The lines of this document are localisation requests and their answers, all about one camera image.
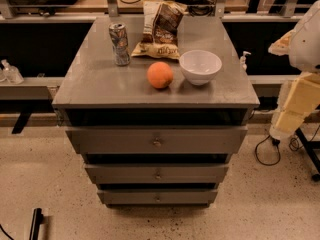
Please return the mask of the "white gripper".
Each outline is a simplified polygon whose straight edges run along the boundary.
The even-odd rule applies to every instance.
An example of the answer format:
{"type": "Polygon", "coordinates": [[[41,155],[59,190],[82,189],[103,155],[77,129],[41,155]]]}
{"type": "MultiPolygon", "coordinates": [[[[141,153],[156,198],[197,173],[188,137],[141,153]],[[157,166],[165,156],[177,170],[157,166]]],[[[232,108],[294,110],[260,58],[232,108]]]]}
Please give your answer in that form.
{"type": "MultiPolygon", "coordinates": [[[[291,54],[294,30],[285,33],[272,43],[268,52],[284,56],[291,54]]],[[[269,134],[281,140],[292,136],[307,117],[320,105],[320,74],[301,73],[296,79],[286,81],[280,89],[278,106],[271,119],[269,134]]]]}

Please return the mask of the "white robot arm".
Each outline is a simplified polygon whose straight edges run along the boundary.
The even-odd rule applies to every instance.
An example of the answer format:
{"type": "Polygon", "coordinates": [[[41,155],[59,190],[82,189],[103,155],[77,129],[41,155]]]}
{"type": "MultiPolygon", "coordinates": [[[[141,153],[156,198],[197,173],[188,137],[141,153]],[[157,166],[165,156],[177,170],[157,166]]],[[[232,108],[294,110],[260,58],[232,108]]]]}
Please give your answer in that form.
{"type": "Polygon", "coordinates": [[[281,140],[290,137],[320,105],[320,1],[316,1],[295,27],[268,48],[274,55],[289,57],[292,67],[301,71],[285,81],[278,107],[271,120],[270,135],[281,140]]]}

